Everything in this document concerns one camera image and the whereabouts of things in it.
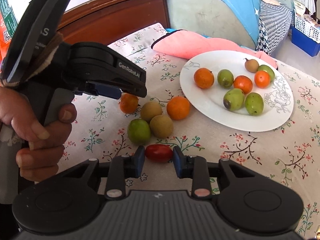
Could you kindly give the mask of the person left hand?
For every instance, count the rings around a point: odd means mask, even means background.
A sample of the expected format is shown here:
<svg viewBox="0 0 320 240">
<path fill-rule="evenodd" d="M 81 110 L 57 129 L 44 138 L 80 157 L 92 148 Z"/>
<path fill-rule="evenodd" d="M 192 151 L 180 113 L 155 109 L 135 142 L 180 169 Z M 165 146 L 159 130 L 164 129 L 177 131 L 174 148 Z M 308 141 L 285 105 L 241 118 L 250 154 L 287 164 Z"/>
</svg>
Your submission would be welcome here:
<svg viewBox="0 0 320 240">
<path fill-rule="evenodd" d="M 58 120 L 44 127 L 21 94 L 9 88 L 1 88 L 1 124 L 11 126 L 29 144 L 16 154 L 16 163 L 23 178 L 40 182 L 58 172 L 64 143 L 76 117 L 76 107 L 72 103 L 63 105 Z"/>
</svg>

